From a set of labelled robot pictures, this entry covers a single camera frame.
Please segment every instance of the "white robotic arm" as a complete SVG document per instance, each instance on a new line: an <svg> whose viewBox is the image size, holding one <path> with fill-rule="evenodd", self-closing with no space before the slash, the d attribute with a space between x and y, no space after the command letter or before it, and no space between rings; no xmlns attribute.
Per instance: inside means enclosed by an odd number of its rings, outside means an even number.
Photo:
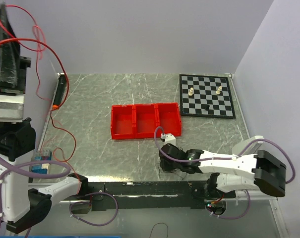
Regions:
<svg viewBox="0 0 300 238"><path fill-rule="evenodd" d="M189 174L213 173L209 185L224 193L252 189L271 196L285 196L286 166L267 151L258 150L256 154L241 157L193 149L185 152L176 147L172 134L161 135L161 139L165 142L163 152L177 160L188 161L175 162L160 152L163 171L180 169Z"/></svg>

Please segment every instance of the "black bracket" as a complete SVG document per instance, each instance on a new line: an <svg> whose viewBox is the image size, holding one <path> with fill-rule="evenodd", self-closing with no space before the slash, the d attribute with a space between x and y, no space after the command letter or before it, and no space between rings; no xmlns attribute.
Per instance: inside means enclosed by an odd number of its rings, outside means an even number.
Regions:
<svg viewBox="0 0 300 238"><path fill-rule="evenodd" d="M17 222L8 222L6 229L18 234L43 221L52 207L51 195L38 192L37 189L29 190L30 211Z"/></svg>
<svg viewBox="0 0 300 238"><path fill-rule="evenodd" d="M8 156L11 162L35 149L36 133L31 119L12 124L0 122L0 154Z"/></svg>
<svg viewBox="0 0 300 238"><path fill-rule="evenodd" d="M95 191L96 192L104 192L105 191L105 185L104 184L98 184L95 186ZM103 194L97 194L92 196L92 200L102 200L104 199Z"/></svg>
<svg viewBox="0 0 300 238"><path fill-rule="evenodd" d="M254 184L261 192L274 196L285 196L286 165L265 150L258 150L256 168L254 173Z"/></svg>

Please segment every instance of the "pawn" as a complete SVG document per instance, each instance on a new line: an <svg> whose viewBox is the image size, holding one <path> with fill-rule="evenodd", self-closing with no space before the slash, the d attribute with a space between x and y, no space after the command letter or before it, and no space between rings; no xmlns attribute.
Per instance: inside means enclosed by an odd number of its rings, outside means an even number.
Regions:
<svg viewBox="0 0 300 238"><path fill-rule="evenodd" d="M192 96L194 94L194 88L190 88L189 92L188 92L188 95L189 96Z"/></svg>

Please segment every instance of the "metal table surface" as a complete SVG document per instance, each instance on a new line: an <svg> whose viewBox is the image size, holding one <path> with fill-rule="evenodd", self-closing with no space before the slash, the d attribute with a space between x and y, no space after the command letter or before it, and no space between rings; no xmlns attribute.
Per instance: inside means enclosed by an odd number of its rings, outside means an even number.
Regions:
<svg viewBox="0 0 300 238"><path fill-rule="evenodd" d="M160 173L158 150L153 139L115 141L111 139L111 105L180 102L178 74L90 74L70 75L70 93L54 119L69 129L77 139L77 149L70 163L90 181L181 180L184 173ZM182 117L182 136L177 146L217 153L231 153L231 148L248 139L232 81L230 87L236 119ZM43 134L43 149L61 147L66 157L73 149L72 138L49 124ZM52 166L50 173L61 172ZM187 175L186 180L205 180L209 175ZM280 223L275 219L280 209L276 198L254 197L249 213L238 220L210 217L206 210L183 208L119 209L115 220L105 227L93 227L69 217L69 203L64 201L47 218L34 226L31 235L119 235L123 238L148 237L152 226L165 222L169 237L280 237ZM226 216L241 214L246 201L228 201ZM82 215L91 222L105 222L113 210ZM165 237L166 227L157 226L152 237Z"/></svg>
<svg viewBox="0 0 300 238"><path fill-rule="evenodd" d="M182 135L177 146L185 151L203 149L229 153L231 148L248 138L230 79L236 119L181 117ZM147 103L180 103L179 74L73 74L69 75L70 92L66 103L53 114L56 124L71 131L77 148L69 161L77 173L89 181L169 181L201 180L208 174L186 175L182 172L159 171L158 149L153 139L112 140L111 106ZM42 149L63 149L68 158L74 141L70 135L49 123ZM61 151L56 155L62 158ZM63 168L51 166L50 173Z"/></svg>

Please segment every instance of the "robotic arm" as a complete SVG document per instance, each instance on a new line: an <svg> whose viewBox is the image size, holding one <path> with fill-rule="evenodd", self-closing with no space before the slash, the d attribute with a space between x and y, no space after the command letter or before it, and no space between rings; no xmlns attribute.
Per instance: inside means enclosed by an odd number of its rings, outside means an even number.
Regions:
<svg viewBox="0 0 300 238"><path fill-rule="evenodd" d="M8 21L5 5L0 4L0 20L15 36ZM0 28L0 40L10 38ZM36 134L30 118L23 120L26 69L31 60L20 55L17 42L0 47L0 158L13 166L30 162L35 149ZM0 164L0 175L7 167ZM0 179L0 220L7 223L7 229L20 233L41 222L51 207L60 201L76 195L88 183L88 179L72 174L51 186L28 190L28 177L8 173Z"/></svg>
<svg viewBox="0 0 300 238"><path fill-rule="evenodd" d="M253 189L270 196L285 196L286 165L267 151L258 150L257 154L241 157L195 149L185 152L175 146L176 140L173 135L161 135L161 139L165 141L163 152L175 159L188 161L188 163L175 162L159 152L160 166L163 171L171 172L180 169L188 174L212 173L209 186L225 193L232 190ZM207 158L218 159L191 162L195 159Z"/></svg>

